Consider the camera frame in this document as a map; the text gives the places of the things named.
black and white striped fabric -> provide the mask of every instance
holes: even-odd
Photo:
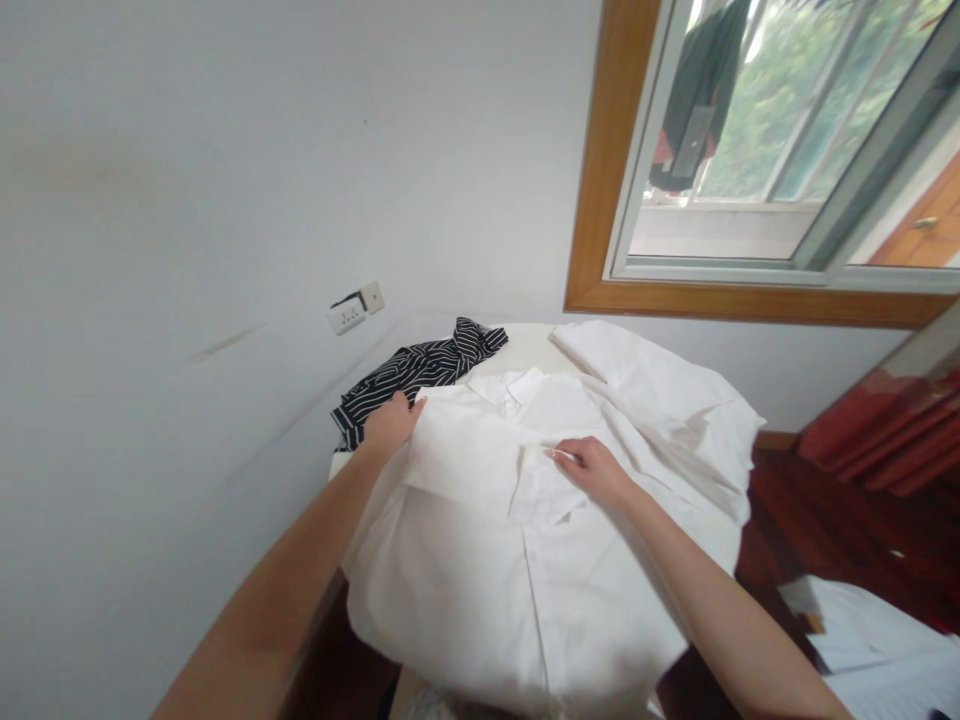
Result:
[[[400,348],[342,396],[340,407],[330,413],[343,433],[340,449],[357,449],[367,416],[397,390],[412,403],[422,387],[453,385],[474,365],[493,357],[507,340],[503,328],[488,330],[469,318],[457,318],[452,338]]]

hand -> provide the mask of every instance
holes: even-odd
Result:
[[[553,451],[553,459],[582,490],[602,503],[616,504],[630,488],[637,487],[609,448],[592,435],[564,440]]]
[[[406,396],[397,390],[387,402],[374,410],[363,425],[361,448],[375,450],[389,459],[413,434],[420,419],[426,398],[420,398],[411,408]]]

window sill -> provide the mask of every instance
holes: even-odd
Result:
[[[597,280],[579,292],[571,292],[568,284],[564,310],[918,330],[957,299],[954,295],[796,287],[616,282],[600,280],[599,274]]]

clothing pile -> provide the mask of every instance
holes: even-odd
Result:
[[[354,385],[331,413],[343,434],[342,449],[357,449],[367,416],[397,390],[412,403],[422,387],[452,385],[474,365],[492,357],[507,340],[503,328],[487,330],[469,318],[457,318],[452,338],[400,348]]]
[[[731,572],[763,421],[717,373],[609,323],[539,342],[569,371],[483,372],[498,358],[418,392],[429,402],[344,559],[351,624],[468,700],[636,716],[687,641],[642,546],[547,451],[596,436]]]

wooden window frame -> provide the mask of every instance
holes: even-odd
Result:
[[[957,295],[605,280],[660,0],[606,0],[564,310],[717,320],[925,327]]]

